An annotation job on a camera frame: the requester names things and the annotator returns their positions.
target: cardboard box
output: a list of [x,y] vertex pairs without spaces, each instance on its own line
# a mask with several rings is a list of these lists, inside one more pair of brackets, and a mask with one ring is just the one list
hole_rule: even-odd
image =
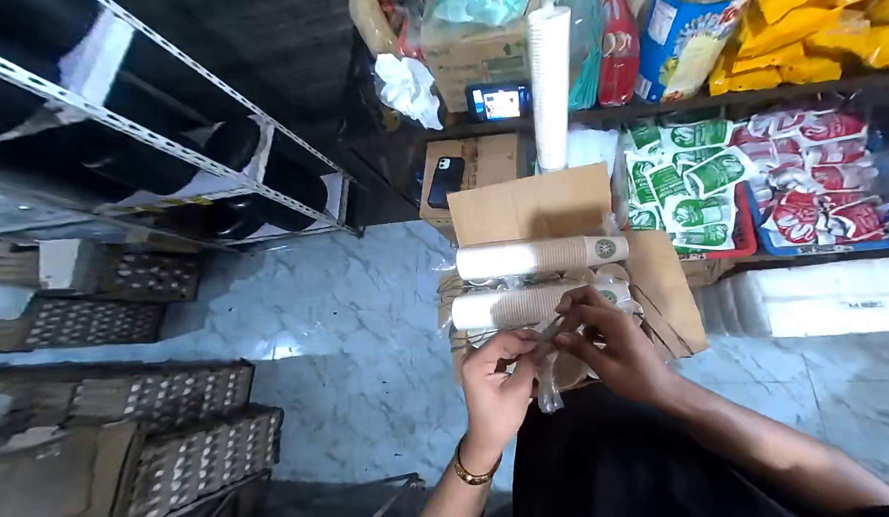
[[418,216],[434,226],[451,242],[457,242],[450,218],[450,210],[428,205],[428,192],[434,181],[438,158],[462,157],[461,190],[486,187],[518,178],[518,135],[492,135],[465,140],[429,142],[425,152],[425,174],[422,179],[422,200]]
[[419,45],[449,112],[466,112],[467,86],[530,82],[526,15],[540,0],[530,0],[524,17],[502,27],[435,18],[436,4],[426,6]]
[[[531,238],[597,235],[611,212],[603,164],[566,169],[448,195],[461,247]],[[663,231],[626,232],[630,291],[645,310],[643,329],[669,356],[709,348],[677,252]]]
[[598,235],[611,212],[605,164],[448,194],[461,247],[489,242]]

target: smartphone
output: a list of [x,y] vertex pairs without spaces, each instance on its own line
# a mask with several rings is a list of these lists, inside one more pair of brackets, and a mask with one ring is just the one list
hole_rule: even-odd
[[428,205],[431,208],[448,209],[447,195],[460,191],[463,181],[463,168],[466,163],[459,157],[440,157],[435,168],[431,189],[428,191]]

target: small screen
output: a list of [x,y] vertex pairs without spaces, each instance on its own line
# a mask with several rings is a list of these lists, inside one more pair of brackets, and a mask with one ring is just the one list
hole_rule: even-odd
[[517,90],[486,93],[485,117],[489,120],[507,119],[520,116],[520,101]]

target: marble floor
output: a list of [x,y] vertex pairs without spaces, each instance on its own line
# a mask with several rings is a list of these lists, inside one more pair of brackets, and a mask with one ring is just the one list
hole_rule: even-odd
[[[221,255],[151,345],[37,350],[0,362],[257,361],[253,399],[281,405],[278,479],[434,483],[465,426],[435,293],[453,251],[424,222]],[[678,364],[722,395],[848,452],[889,482],[889,334],[713,337]],[[496,474],[509,490],[513,450]]]

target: green packet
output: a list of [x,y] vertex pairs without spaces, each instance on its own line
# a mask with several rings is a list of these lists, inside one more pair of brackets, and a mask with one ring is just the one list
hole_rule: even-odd
[[632,124],[627,124],[626,129],[633,138],[635,149],[640,153],[656,153],[661,148],[661,131],[655,124],[655,119],[636,119]]
[[705,198],[758,174],[760,170],[748,155],[737,147],[727,147],[718,155],[685,170],[683,180],[692,196]]
[[672,153],[670,162],[677,166],[680,172],[683,172],[696,164],[702,164],[709,158],[725,151],[725,146],[701,147],[692,151],[680,151],[680,153]]
[[697,249],[735,249],[728,225],[706,225],[687,232],[675,232],[671,243],[675,247]]
[[664,230],[665,225],[661,221],[661,211],[657,203],[648,206],[629,203],[629,229]]
[[687,232],[713,224],[725,224],[734,230],[736,214],[734,187],[704,199],[668,196],[661,208],[661,219],[671,232]]
[[677,153],[701,147],[728,146],[734,129],[734,123],[721,119],[661,128],[661,147]]
[[677,168],[671,164],[661,164],[648,171],[648,185],[661,206],[665,206],[668,196],[688,195],[687,186]]
[[626,157],[626,171],[629,173],[630,201],[640,205],[658,203],[647,176],[648,171],[656,167],[655,161],[638,153],[627,151],[623,154]]

